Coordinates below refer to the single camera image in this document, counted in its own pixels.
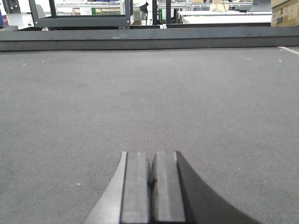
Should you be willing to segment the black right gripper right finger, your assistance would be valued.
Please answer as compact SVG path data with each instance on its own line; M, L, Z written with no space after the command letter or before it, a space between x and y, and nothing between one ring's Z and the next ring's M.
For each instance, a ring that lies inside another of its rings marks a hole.
M151 171L154 224L256 224L211 189L179 152L157 152Z

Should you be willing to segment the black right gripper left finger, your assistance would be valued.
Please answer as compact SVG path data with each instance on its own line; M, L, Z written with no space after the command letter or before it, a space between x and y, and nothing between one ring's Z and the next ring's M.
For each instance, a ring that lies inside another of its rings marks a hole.
M86 224L148 224L149 163L145 153L122 152L115 173Z

